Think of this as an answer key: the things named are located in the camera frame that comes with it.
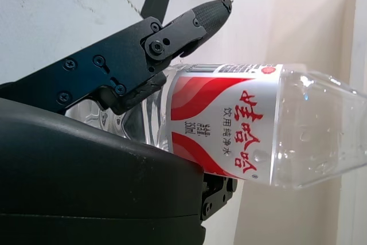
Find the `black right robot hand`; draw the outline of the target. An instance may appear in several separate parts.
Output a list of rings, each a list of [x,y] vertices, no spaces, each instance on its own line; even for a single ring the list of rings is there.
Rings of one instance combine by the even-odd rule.
[[[233,196],[236,180],[65,113],[82,100],[131,110],[231,10],[231,0],[215,0],[167,25],[148,17],[1,85],[2,244],[203,244],[202,222]]]

